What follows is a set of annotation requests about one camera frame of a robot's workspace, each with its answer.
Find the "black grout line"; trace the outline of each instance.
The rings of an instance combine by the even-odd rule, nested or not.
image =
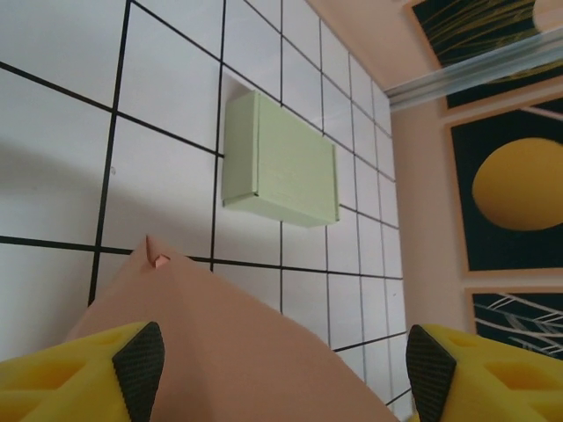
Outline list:
[[[98,227],[96,230],[96,251],[91,269],[90,292],[88,295],[88,306],[96,297],[96,286],[98,284],[98,266],[99,266],[99,248],[102,245],[102,236],[104,233],[104,220],[106,218],[107,193],[109,190],[110,170],[112,166],[113,139],[115,137],[115,127],[117,124],[117,110],[120,102],[121,78],[123,76],[123,63],[125,61],[125,47],[127,44],[127,32],[129,25],[129,14],[131,12],[131,0],[125,3],[123,12],[123,27],[121,28],[120,53],[117,61],[117,70],[115,73],[115,88],[113,90],[112,118],[110,119],[109,134],[107,137],[106,164],[104,167],[104,178],[102,181],[102,193],[99,200]]]
[[[348,52],[348,82],[349,82],[349,89],[350,89],[350,98],[352,98],[352,67],[350,62],[350,53]],[[355,125],[354,125],[354,103],[350,101],[350,121],[352,122],[352,149],[355,154]],[[359,208],[358,206],[358,175],[356,171],[356,163],[354,158],[354,193],[355,193],[355,207],[356,209]],[[355,233],[356,233],[356,248],[358,252],[358,272],[362,272],[362,256],[361,256],[361,247],[360,247],[360,216],[356,213],[355,214]],[[363,318],[363,288],[362,288],[362,277],[358,279],[360,283],[360,324],[362,326],[362,342],[365,341],[365,323]],[[368,379],[368,368],[366,366],[366,350],[365,345],[362,345],[362,366],[363,366],[363,380],[367,382]]]
[[[224,68],[228,69],[229,72],[232,72],[238,77],[240,77],[241,79],[243,79],[247,84],[251,85],[252,88],[261,91],[263,94],[267,95],[270,99],[272,99],[276,103],[280,102],[280,100],[273,93],[268,91],[266,88],[262,88],[260,85],[256,84],[252,79],[249,79],[248,76],[243,75],[238,70],[230,66],[229,63],[222,62],[222,64]]]
[[[250,3],[248,0],[243,0],[243,1],[246,3],[246,5],[248,7],[250,7],[255,13],[257,13],[262,19],[264,19],[266,21],[266,23],[268,25],[270,25],[274,31],[276,31],[280,35],[282,34],[282,31],[280,29],[276,28],[275,25],[272,22],[270,22],[270,20],[268,18],[266,18],[266,16],[264,16],[261,11],[256,9],[254,4]],[[280,27],[282,27],[282,25],[283,25],[283,17],[280,14]]]
[[[394,397],[390,402],[387,402],[385,405],[389,406],[390,404],[395,403],[397,400],[399,400],[401,397],[406,396],[408,393],[411,392],[412,389],[408,389],[407,391],[403,391],[401,394],[399,394],[398,396]]]
[[[211,58],[217,60],[218,62],[221,61],[221,59],[219,57],[217,57],[216,55],[214,55],[213,53],[211,53],[210,51],[206,50],[205,47],[203,47],[200,43],[198,43],[195,40],[192,40],[190,37],[188,37],[187,35],[185,35],[183,32],[181,32],[178,28],[174,27],[173,25],[169,24],[166,20],[160,18],[155,12],[147,9],[145,6],[143,6],[142,4],[138,3],[136,0],[131,0],[131,3],[134,4],[135,6],[137,6],[139,9],[141,9],[142,11],[144,11],[145,13],[147,13],[148,15],[152,16],[154,19],[156,19],[158,22],[160,22],[162,25],[166,26],[168,29],[170,29],[171,31],[175,32],[177,35],[179,35],[180,37],[182,37],[184,40],[188,41],[190,44],[192,44],[194,47],[199,48],[203,53],[205,53],[206,55],[210,56]]]
[[[212,220],[211,220],[211,248],[209,251],[209,256],[211,262],[209,263],[209,270],[213,271],[215,269],[215,262],[213,260],[215,256],[215,241],[216,241],[216,226],[217,226],[217,195],[218,185],[219,185],[219,138],[221,137],[221,103],[223,99],[223,74],[224,74],[224,50],[225,50],[225,27],[227,20],[227,0],[223,0],[223,16],[221,22],[221,58],[219,62],[219,89],[217,94],[217,126],[216,126],[216,144],[215,144],[215,169],[213,176],[213,207],[212,207]]]
[[[325,133],[325,90],[323,88],[323,38],[321,36],[321,21],[318,20],[318,47],[320,50],[320,126],[321,134]],[[325,264],[326,264],[326,325],[328,328],[328,346],[331,347],[333,336],[331,335],[331,284],[328,275],[328,226],[325,226]]]
[[[280,222],[280,312],[283,315],[283,222]]]
[[[112,253],[115,255],[131,255],[131,253],[133,253],[132,249],[113,248],[111,246],[100,246],[99,251],[101,253]]]
[[[182,137],[182,136],[173,134],[172,132],[168,132],[167,130],[164,130],[164,129],[160,128],[160,127],[154,126],[154,125],[152,125],[152,124],[150,124],[150,123],[148,123],[148,122],[146,122],[146,121],[144,121],[144,120],[137,119],[136,117],[133,117],[133,116],[131,116],[131,115],[129,115],[129,114],[126,114],[126,113],[124,113],[124,112],[117,111],[116,113],[117,113],[117,116],[118,116],[118,117],[121,117],[121,118],[123,118],[123,119],[132,121],[132,122],[136,123],[137,125],[146,127],[146,128],[148,128],[148,129],[150,129],[150,130],[154,130],[155,132],[159,132],[161,135],[166,135],[166,136],[168,136],[168,137],[170,137],[170,138],[172,138],[172,139],[175,139],[176,141],[180,141],[180,142],[183,142],[183,143],[185,143],[185,144],[187,144],[187,145],[190,145],[190,146],[192,146],[192,147],[194,147],[194,148],[201,149],[202,151],[208,152],[209,154],[212,154],[212,155],[214,155],[214,156],[223,156],[223,154],[220,154],[220,153],[216,152],[216,151],[213,150],[213,149],[209,149],[209,148],[207,148],[207,147],[204,147],[203,145],[200,145],[200,144],[197,143],[197,142],[190,141],[190,140],[187,139],[187,138],[184,138],[184,137]]]
[[[405,334],[406,334],[406,331],[398,332],[397,334],[392,334],[390,336],[374,338],[373,340],[362,341],[361,343],[355,343],[355,344],[350,345],[350,346],[339,347],[338,349],[333,349],[333,352],[336,352],[336,353],[337,352],[344,352],[345,350],[350,350],[350,349],[355,349],[356,347],[371,345],[372,343],[377,343],[378,341],[389,340],[391,338],[399,337],[399,336],[402,336],[402,335],[405,335]]]
[[[0,244],[20,244],[23,246],[39,246],[41,248],[64,249],[70,251],[94,252],[96,248],[89,244],[70,244],[50,240],[29,239],[26,237],[0,236]]]
[[[397,226],[393,226],[392,224],[389,224],[388,222],[384,222],[383,220],[376,218],[372,215],[368,215],[368,214],[363,213],[362,211],[358,211],[357,209],[353,209],[352,207],[349,207],[348,205],[340,204],[340,207],[347,209],[348,211],[352,211],[353,213],[356,213],[358,215],[361,215],[362,217],[369,218],[370,220],[373,220],[374,222],[380,222],[384,226],[391,227],[392,229],[398,230]]]
[[[51,82],[49,82],[49,81],[47,81],[47,80],[45,80],[41,77],[38,77],[36,75],[32,75],[31,73],[27,73],[22,69],[15,68],[15,67],[9,65],[8,63],[0,62],[0,69],[6,70],[6,71],[8,71],[8,72],[10,72],[14,75],[17,75],[17,76],[21,76],[24,79],[35,82],[36,84],[43,85],[46,88],[50,88],[51,90],[60,92],[61,94],[68,95],[69,97],[72,97],[74,99],[82,101],[83,103],[86,103],[90,106],[100,108],[102,110],[105,110],[106,112],[112,111],[112,107],[101,104],[98,101],[87,98],[84,95],[80,95],[80,94],[73,92],[71,90],[67,90],[66,88],[63,88],[60,85],[53,84],[53,83],[51,83]]]
[[[283,104],[283,0],[280,0],[280,104]]]
[[[92,251],[101,253],[112,253],[116,255],[129,255],[133,250],[126,248],[116,248],[112,246],[97,246],[89,244],[72,244],[65,242],[48,241],[41,239],[31,239],[27,237],[14,237],[14,236],[0,236],[0,244],[21,244],[24,246],[38,246],[45,248],[54,249],[64,249],[70,251]],[[350,277],[363,277],[367,279],[389,279],[389,280],[403,280],[401,277],[384,277],[383,275],[374,274],[360,274],[360,273],[344,273],[340,271],[330,271],[322,270],[318,268],[304,268],[299,266],[278,266],[274,264],[262,264],[259,262],[248,262],[248,261],[236,261],[230,259],[221,258],[207,258],[207,257],[195,257],[188,256],[188,258],[198,261],[198,262],[213,262],[214,264],[222,264],[227,266],[253,266],[257,268],[269,268],[273,270],[284,270],[284,271],[299,271],[302,273],[320,273],[320,274],[334,274],[334,275],[346,275]]]
[[[375,105],[373,104],[373,85],[371,86],[371,98],[372,98],[372,107],[373,107],[373,113],[374,115],[376,114],[376,108]],[[377,131],[376,131],[376,150],[377,150]],[[379,167],[379,157],[376,154],[376,165],[377,167]],[[379,172],[377,173],[377,196],[379,198],[379,215],[381,215],[383,217],[383,210],[382,210],[382,206],[381,206],[381,186],[379,184]],[[381,234],[381,238],[380,238],[380,242],[381,242],[381,259],[383,261],[383,269],[384,269],[384,274],[386,274],[386,269],[385,269],[385,245],[384,245],[384,226],[383,224],[379,227],[380,230],[380,234]],[[387,334],[389,334],[389,304],[387,301],[387,281],[384,279],[384,296],[385,296],[385,325],[387,328]],[[389,371],[389,385],[391,388],[391,391],[393,391],[393,371],[391,369],[391,347],[388,346],[387,347],[387,360],[389,361],[390,365],[388,367],[388,371]]]
[[[280,35],[280,104],[283,105],[283,0],[280,0],[279,35]],[[283,269],[282,268],[283,268],[283,222],[280,222],[280,312],[283,315]]]
[[[326,325],[328,327],[328,346],[331,347],[331,283],[328,273],[328,226],[325,226],[325,262],[326,262]]]

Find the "picture frame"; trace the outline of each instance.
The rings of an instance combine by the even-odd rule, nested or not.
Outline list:
[[[416,33],[416,36],[420,41],[420,45],[426,54],[426,57],[430,60],[432,70],[437,71],[445,68],[438,60],[438,57],[436,56],[436,53],[432,48],[430,41],[428,40],[428,37],[424,32],[424,29],[422,28],[420,21],[418,20],[417,15],[414,11],[415,6],[424,3],[426,1],[427,0],[411,0],[410,2],[403,5],[403,13],[406,16],[406,19],[409,21],[410,26]],[[475,101],[468,102],[462,105],[449,107],[447,97],[446,96],[441,97],[438,99],[440,113],[442,117],[450,117],[454,114],[466,112],[467,110],[487,106],[493,102],[504,101],[508,98],[512,98],[516,96],[525,96],[535,91],[540,91],[545,88],[549,88],[550,86],[553,86],[555,84],[563,84],[563,62],[561,62],[561,65],[558,67],[558,69],[559,72],[557,73],[559,74],[550,77],[547,80],[535,82],[533,84],[526,84],[519,88],[510,89],[498,93],[496,95],[488,96],[482,99],[477,99]]]
[[[563,360],[563,286],[468,287],[465,300],[471,333]]]
[[[462,255],[462,274],[466,277],[483,277],[483,276],[490,276],[492,273],[495,275],[505,275],[505,276],[515,276],[515,275],[563,275],[563,255],[561,256],[561,264],[558,266],[549,266],[549,267],[510,267],[510,268],[482,268],[478,269],[472,265],[471,262],[471,254],[472,251],[470,247],[468,247],[468,237],[467,231],[469,230],[466,227],[464,221],[464,203],[462,202],[462,195],[461,195],[461,187],[460,187],[460,178],[458,175],[458,168],[457,168],[457,158],[456,158],[456,151],[454,146],[454,135],[452,134],[452,129],[454,127],[460,127],[462,125],[482,121],[488,118],[493,118],[495,116],[502,116],[506,113],[511,113],[514,111],[518,111],[524,107],[529,106],[537,106],[542,105],[543,103],[547,103],[553,100],[557,100],[563,96],[563,92],[554,92],[551,95],[544,96],[540,99],[536,98],[534,100],[526,100],[521,101],[519,103],[513,104],[511,106],[506,106],[499,108],[497,110],[478,113],[474,114],[471,117],[466,117],[458,120],[453,120],[452,122],[447,123],[443,127],[443,135],[444,139],[447,142],[446,150],[447,150],[447,161],[448,161],[448,173],[449,173],[449,180],[450,182],[450,193],[452,200],[454,201],[454,210],[455,210],[455,220],[456,220],[456,233],[457,233],[457,241],[458,241],[458,249]]]

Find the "floor tile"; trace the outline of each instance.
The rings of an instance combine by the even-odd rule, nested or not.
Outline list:
[[[362,274],[384,275],[381,223],[358,215],[360,236],[360,266]]]
[[[321,47],[323,72],[328,75],[344,92],[350,93],[350,70],[348,51],[333,32],[321,23]]]
[[[245,211],[223,208],[219,161],[215,257],[234,261],[280,264],[280,222]]]
[[[326,274],[283,271],[283,315],[328,344]]]
[[[325,227],[304,228],[283,223],[283,265],[326,269]]]
[[[64,340],[86,311],[92,260],[93,252],[0,244],[0,360]]]
[[[389,339],[391,392],[396,397],[411,388],[406,372],[406,334]]]
[[[213,271],[270,308],[280,310],[281,270],[216,264]]]
[[[391,405],[391,409],[398,420],[408,420],[413,415],[413,394],[408,393],[398,398]]]
[[[377,166],[376,125],[356,105],[352,109],[355,153],[375,167]]]
[[[337,349],[362,342],[360,278],[329,274],[328,300],[331,347]]]
[[[385,276],[403,277],[398,230],[383,225]]]
[[[388,135],[392,135],[389,98],[381,91],[377,84],[372,83],[371,86],[373,88],[373,106],[376,113],[376,123],[381,126]]]
[[[210,53],[217,57],[221,54],[223,0],[139,0],[139,3]]]
[[[0,61],[110,106],[124,11],[124,0],[4,2]]]
[[[365,341],[387,337],[387,307],[383,279],[362,277],[363,336]]]
[[[385,280],[387,296],[387,320],[389,334],[397,334],[406,330],[405,322],[405,296],[402,280]]]
[[[373,118],[371,78],[353,56],[350,56],[350,76],[352,80],[352,99],[364,112]]]
[[[282,0],[247,0],[278,30],[282,27]]]
[[[134,249],[146,234],[186,255],[211,249],[215,157],[119,119],[103,245]]]
[[[358,274],[356,214],[340,207],[340,221],[328,226],[328,269]]]
[[[377,171],[356,158],[355,175],[358,189],[358,211],[379,218]]]
[[[355,209],[354,155],[336,145],[336,160],[340,204]]]
[[[395,178],[393,140],[379,127],[376,127],[377,168],[390,178]]]
[[[279,98],[281,35],[243,0],[227,2],[226,19],[224,60]]]
[[[337,353],[358,378],[363,381],[363,350],[361,347],[347,349]]]
[[[283,0],[283,34],[320,67],[318,25],[317,13],[305,0]]]
[[[283,104],[291,107],[317,127],[321,127],[320,72],[283,41]]]
[[[122,112],[215,149],[218,90],[215,59],[132,7],[121,82]]]
[[[390,402],[391,373],[389,359],[389,340],[381,340],[365,346],[366,383],[379,399]]]
[[[381,195],[381,220],[398,227],[397,190],[395,182],[382,176],[379,178]]]
[[[354,144],[350,100],[325,77],[323,77],[323,106],[325,132],[352,149]]]
[[[94,243],[109,120],[0,70],[0,235]]]
[[[102,295],[106,288],[112,283],[113,279],[127,262],[129,255],[117,253],[100,253],[98,264],[98,278],[96,281],[96,297]]]

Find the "yellow circle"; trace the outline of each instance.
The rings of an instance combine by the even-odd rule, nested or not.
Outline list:
[[[561,0],[536,0],[532,16],[538,31],[551,31],[563,25],[563,3]]]
[[[479,167],[472,188],[481,213],[512,230],[563,222],[563,145],[524,138],[503,145]]]

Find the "cardboard box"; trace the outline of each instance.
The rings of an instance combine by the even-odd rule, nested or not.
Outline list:
[[[268,97],[227,105],[223,204],[304,227],[339,220],[336,152],[326,138]]]
[[[69,339],[137,321],[165,342],[153,421],[397,421],[314,334],[152,238]]]

